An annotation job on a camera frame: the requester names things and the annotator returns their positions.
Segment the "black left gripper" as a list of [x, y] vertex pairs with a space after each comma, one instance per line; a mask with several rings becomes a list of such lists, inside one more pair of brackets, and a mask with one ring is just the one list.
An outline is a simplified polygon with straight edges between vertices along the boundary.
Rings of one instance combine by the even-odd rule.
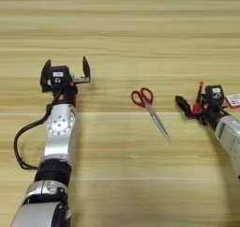
[[91, 71], [86, 57], [82, 58], [82, 70], [85, 77], [80, 77], [71, 80], [69, 83], [61, 83], [56, 85], [53, 89], [48, 84], [48, 70], [51, 67], [51, 60], [48, 60], [40, 75], [40, 86], [43, 92], [50, 92], [52, 90], [53, 104], [70, 104], [76, 105], [76, 96], [78, 94], [78, 84], [91, 82]]

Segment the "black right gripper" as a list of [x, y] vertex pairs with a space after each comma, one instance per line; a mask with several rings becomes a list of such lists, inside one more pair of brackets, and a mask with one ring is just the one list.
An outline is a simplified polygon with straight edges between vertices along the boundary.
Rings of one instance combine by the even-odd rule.
[[229, 115], [226, 111], [218, 106], [211, 106], [207, 102], [199, 104], [199, 112], [191, 111], [188, 102], [181, 96], [175, 97], [176, 104], [184, 112], [185, 116], [192, 119], [197, 119], [203, 126], [209, 125], [212, 129], [217, 127], [218, 122], [224, 116]]

